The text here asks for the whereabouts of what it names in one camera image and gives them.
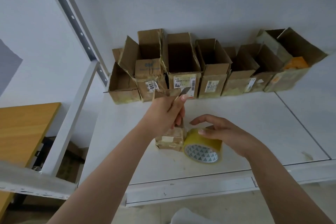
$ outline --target person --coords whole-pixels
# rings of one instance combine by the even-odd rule
[[[49,220],[49,224],[110,224],[146,148],[153,138],[180,124],[188,96],[154,99],[139,123],[107,155]],[[274,222],[332,223],[257,138],[225,118],[204,114],[190,122],[211,123],[199,134],[220,139],[250,163]]]

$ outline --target forearm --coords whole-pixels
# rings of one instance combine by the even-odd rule
[[[151,140],[148,131],[139,126],[131,130],[62,205],[49,223],[110,224]]]
[[[332,223],[265,145],[247,159],[276,224]]]

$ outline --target person's left hand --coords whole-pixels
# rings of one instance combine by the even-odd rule
[[[178,97],[161,97],[153,100],[151,106],[140,120],[138,126],[151,132],[152,139],[166,133],[175,124],[180,125],[185,115],[184,103],[188,95]]]

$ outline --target tile floor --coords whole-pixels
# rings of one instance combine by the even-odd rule
[[[312,183],[302,187],[336,223],[336,184]],[[183,207],[205,218],[224,224],[274,223],[262,194],[257,190],[164,204],[120,208],[112,224],[168,224],[174,213]]]

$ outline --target yellow tape roll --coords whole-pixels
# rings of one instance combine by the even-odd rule
[[[221,160],[221,146],[221,140],[205,138],[198,133],[197,128],[193,128],[187,133],[183,152],[199,163],[212,164]]]

